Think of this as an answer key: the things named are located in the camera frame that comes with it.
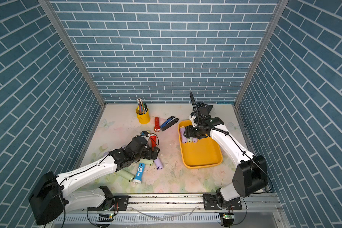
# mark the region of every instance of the black mounting plate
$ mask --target black mounting plate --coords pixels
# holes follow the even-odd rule
[[[129,196],[114,196],[115,201],[118,202],[118,210],[126,211],[128,207]]]
[[[228,209],[228,208],[219,207],[215,194],[209,194],[209,193],[203,194],[203,202],[204,202],[204,210],[206,211]],[[233,199],[231,205],[232,205],[233,210],[242,210],[242,204],[239,198]]]

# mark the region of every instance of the cable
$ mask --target cable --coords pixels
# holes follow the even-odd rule
[[[156,146],[158,146],[159,144],[160,144],[160,139],[158,138],[158,136],[155,134],[155,133],[152,133],[152,134],[154,134],[156,137],[157,137],[157,141],[158,141],[158,143],[156,143],[156,141],[155,140],[153,140],[150,136],[148,136],[148,135],[136,135],[136,136],[134,136],[134,137],[137,137],[137,136],[144,136],[144,137],[148,137],[148,138],[150,138],[155,144],[156,144]]]
[[[58,196],[60,197],[60,201],[61,201],[61,203],[62,203],[63,212],[64,212],[64,215],[63,215],[63,222],[62,222],[61,228],[63,228],[63,226],[64,226],[64,221],[66,220],[66,208],[64,207],[63,199],[61,199],[61,194],[60,194],[60,192],[59,192],[59,191],[60,191],[60,186],[61,186],[61,184],[62,184],[65,180],[67,180],[67,178],[70,178],[70,177],[73,177],[73,176],[78,175],[78,174],[80,174],[80,173],[86,172],[86,171],[90,170],[91,168],[94,168],[95,166],[97,166],[97,165],[94,165],[94,166],[92,166],[92,167],[90,167],[90,168],[88,168],[87,170],[84,170],[84,171],[82,171],[82,172],[75,173],[75,174],[73,174],[73,175],[71,175],[71,176],[66,177],[66,178],[63,179],[63,180],[61,181],[61,183],[58,185]]]
[[[233,224],[233,225],[231,225],[231,226],[235,226],[235,225],[241,224],[241,223],[245,220],[245,218],[246,218],[246,216],[247,216],[247,212],[248,212],[247,203],[246,203],[246,201],[244,201],[244,199],[241,198],[241,200],[243,200],[244,205],[246,205],[246,214],[244,214],[244,217],[243,217],[242,221],[240,221],[239,223]]]
[[[196,119],[196,126],[198,126],[198,128],[204,128],[204,129],[209,129],[209,130],[215,130],[215,131],[219,131],[225,135],[229,135],[229,132],[228,131],[224,131],[224,130],[221,130],[221,129],[218,129],[218,128],[215,128],[215,127],[209,127],[209,126],[205,126],[205,125],[199,125],[199,110],[198,110],[198,107],[196,106],[196,102],[195,102],[195,99],[194,99],[194,96],[192,94],[192,92],[190,92],[190,99],[192,100],[192,108],[195,112],[195,119]]]
[[[99,227],[99,226],[95,225],[94,223],[92,223],[92,222],[90,221],[90,219],[89,219],[89,208],[86,209],[86,217],[87,217],[87,220],[88,220],[93,226]]]
[[[228,213],[230,213],[230,210],[232,209],[232,213],[234,214],[233,208],[232,208],[232,204],[229,207]]]
[[[236,143],[236,141],[233,139],[233,137],[231,136],[231,135],[228,135],[232,140],[233,140],[233,142],[236,144],[236,146],[241,150],[241,152],[244,154],[244,155],[246,155],[256,166],[258,166],[259,168],[260,168],[260,170],[267,176],[267,178],[268,178],[268,180],[270,180],[270,182],[271,182],[271,188],[268,190],[268,191],[264,191],[264,192],[260,192],[260,193],[256,193],[256,194],[261,194],[261,193],[266,193],[266,192],[269,192],[269,191],[271,191],[273,188],[274,188],[274,186],[273,186],[273,184],[272,184],[272,180],[269,178],[269,176],[267,175],[267,173],[265,173],[265,171],[263,171],[262,169],[261,169],[261,167],[254,161],[254,160],[252,160],[252,158],[250,158],[247,154],[246,154],[246,152],[245,151],[243,151],[239,146],[238,146],[238,144]]]
[[[114,214],[114,216],[116,216],[116,215],[118,214],[118,212],[119,212],[119,204],[118,204],[118,202],[117,202],[117,213]]]
[[[115,200],[114,200],[114,202],[113,202],[113,212],[114,212],[114,215],[115,215]]]

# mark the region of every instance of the floral mat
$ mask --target floral mat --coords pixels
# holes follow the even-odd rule
[[[128,113],[130,115],[128,117],[126,115],[114,114],[115,106],[106,106],[81,166],[102,158],[108,151],[114,148],[126,145],[132,136],[139,134],[142,130],[153,129],[155,116],[160,117],[160,123],[163,123],[171,115],[180,118],[181,121],[188,119],[187,116],[191,110],[190,105],[149,105],[149,109],[153,111],[151,112],[151,114],[153,113],[151,115],[151,122],[146,125],[140,125],[137,118],[133,117],[135,114],[129,114],[135,105],[122,105],[122,107],[116,108],[117,110],[123,109],[122,113]],[[222,119],[233,136],[245,146],[231,105],[215,105],[210,114],[212,117],[218,116]],[[101,185],[107,185],[112,193],[120,194],[197,193],[215,192],[218,188],[232,182],[236,167],[223,150],[223,162],[220,165],[204,169],[188,169],[182,162],[177,124],[164,132],[157,133],[157,135],[160,139],[159,158],[164,166],[162,170],[157,170],[155,165],[146,165],[140,185],[129,183],[128,180],[113,173],[102,176],[78,190],[90,190]],[[135,175],[138,166],[137,163],[133,163],[124,170]]]

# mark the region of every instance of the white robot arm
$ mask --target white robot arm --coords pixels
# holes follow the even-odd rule
[[[119,171],[140,159],[157,159],[159,148],[150,147],[148,132],[136,136],[123,148],[110,151],[104,158],[79,169],[61,173],[44,174],[29,196],[37,225],[45,225],[58,217],[63,210],[73,211],[88,207],[92,211],[108,211],[115,204],[107,186],[84,192],[74,192],[97,178]]]
[[[226,208],[237,197],[246,197],[267,186],[266,160],[261,155],[255,156],[235,139],[218,117],[212,118],[209,112],[212,105],[195,103],[190,92],[193,112],[189,119],[192,125],[185,127],[186,138],[203,139],[211,137],[231,158],[237,167],[230,184],[217,190],[218,205]]]

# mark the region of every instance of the blue tile wall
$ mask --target blue tile wall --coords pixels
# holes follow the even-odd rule
[[[51,1],[107,103],[232,103],[277,2]]]
[[[342,227],[342,1],[290,0],[240,104],[292,227]]]
[[[99,113],[37,0],[0,1],[0,227],[36,225],[33,184],[73,168]]]

